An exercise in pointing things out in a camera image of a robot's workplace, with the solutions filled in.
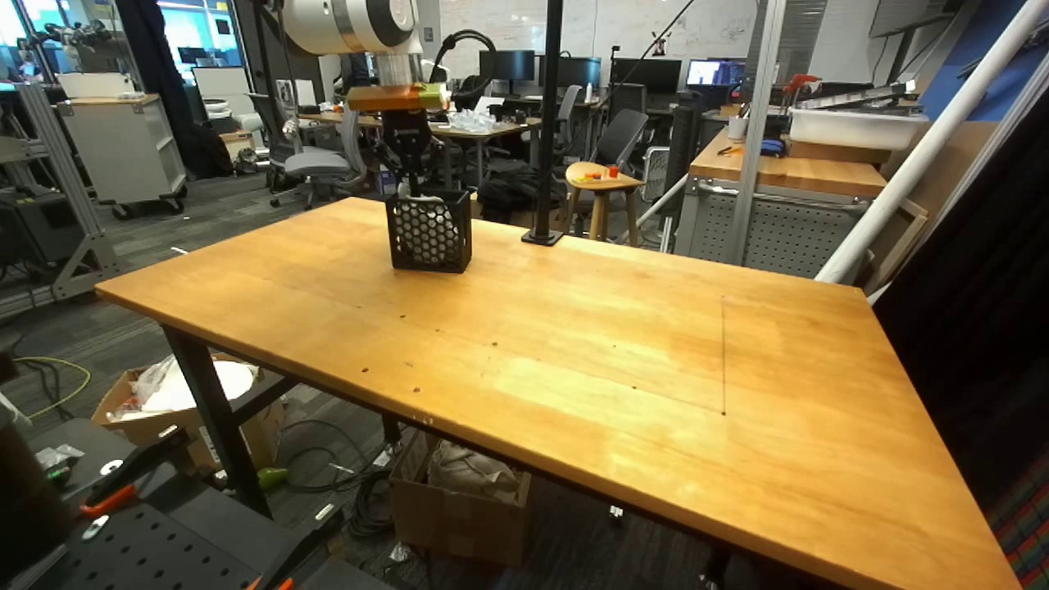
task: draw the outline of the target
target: wooden stool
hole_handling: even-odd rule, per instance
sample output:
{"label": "wooden stool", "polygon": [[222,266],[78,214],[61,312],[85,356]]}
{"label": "wooden stool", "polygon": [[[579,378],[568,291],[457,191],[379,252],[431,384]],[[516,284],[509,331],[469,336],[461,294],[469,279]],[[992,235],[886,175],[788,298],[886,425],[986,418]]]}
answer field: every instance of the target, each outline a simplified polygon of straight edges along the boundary
{"label": "wooden stool", "polygon": [[631,223],[631,244],[636,244],[636,191],[643,179],[631,175],[611,175],[611,168],[592,164],[592,161],[578,161],[563,170],[568,184],[568,223],[574,219],[579,192],[592,192],[592,209],[591,209],[591,240],[611,240],[611,192],[624,191],[625,192],[625,223]]}

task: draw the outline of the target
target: storage rack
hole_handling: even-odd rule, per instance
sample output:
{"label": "storage rack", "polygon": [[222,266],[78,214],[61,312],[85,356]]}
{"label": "storage rack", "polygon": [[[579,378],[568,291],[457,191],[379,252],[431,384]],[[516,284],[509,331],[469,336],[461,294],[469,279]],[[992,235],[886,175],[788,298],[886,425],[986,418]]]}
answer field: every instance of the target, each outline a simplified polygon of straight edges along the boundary
{"label": "storage rack", "polygon": [[[23,315],[40,305],[67,300],[96,287],[99,279],[116,276],[119,261],[110,241],[104,240],[90,188],[72,161],[67,130],[56,109],[45,98],[45,85],[12,85],[32,130],[25,130],[16,114],[3,121],[12,135],[0,135],[0,168],[16,188],[32,192],[61,195],[81,230],[70,260],[50,273],[45,284],[3,284],[0,282],[0,317]],[[42,188],[32,164],[51,170],[60,188]]]}

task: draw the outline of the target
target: wire basket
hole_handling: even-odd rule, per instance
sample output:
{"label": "wire basket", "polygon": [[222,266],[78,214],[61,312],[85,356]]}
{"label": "wire basket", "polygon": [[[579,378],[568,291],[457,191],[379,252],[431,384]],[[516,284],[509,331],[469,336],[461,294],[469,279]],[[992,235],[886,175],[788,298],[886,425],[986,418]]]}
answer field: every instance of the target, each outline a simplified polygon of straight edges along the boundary
{"label": "wire basket", "polygon": [[387,201],[392,268],[461,273],[473,255],[469,192]]}

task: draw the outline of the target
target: cardboard box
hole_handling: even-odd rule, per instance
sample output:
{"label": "cardboard box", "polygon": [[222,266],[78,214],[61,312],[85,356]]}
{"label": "cardboard box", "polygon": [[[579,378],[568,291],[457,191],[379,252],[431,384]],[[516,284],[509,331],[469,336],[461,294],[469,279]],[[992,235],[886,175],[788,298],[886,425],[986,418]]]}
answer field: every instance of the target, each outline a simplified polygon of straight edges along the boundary
{"label": "cardboard box", "polygon": [[392,527],[403,543],[490,565],[520,565],[532,476],[513,497],[461,494],[426,482],[435,437],[403,437],[390,472]]}
{"label": "cardboard box", "polygon": [[[196,409],[181,409],[181,413],[161,413],[161,416],[137,416],[137,418],[116,418],[120,409],[133,405],[133,390],[132,384],[137,379],[141,369],[129,369],[119,378],[119,384],[107,386],[107,394],[99,401],[93,421],[103,429],[120,433],[133,447],[148,447],[157,439],[161,429],[167,425],[183,425],[190,433],[190,461],[196,472],[211,476],[221,467],[221,455],[196,416]],[[238,425],[238,437],[256,461],[256,467],[274,464],[274,433],[279,433],[279,409],[264,405],[256,413],[250,421]]]}

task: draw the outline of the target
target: cabinet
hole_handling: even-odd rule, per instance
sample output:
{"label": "cabinet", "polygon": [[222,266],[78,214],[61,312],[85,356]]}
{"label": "cabinet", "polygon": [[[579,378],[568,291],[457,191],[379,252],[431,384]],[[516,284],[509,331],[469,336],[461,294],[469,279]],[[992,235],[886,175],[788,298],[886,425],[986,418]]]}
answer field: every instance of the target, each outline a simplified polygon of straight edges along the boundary
{"label": "cabinet", "polygon": [[75,98],[61,106],[61,121],[99,201],[110,204],[116,216],[143,201],[183,209],[188,168],[157,96]]}

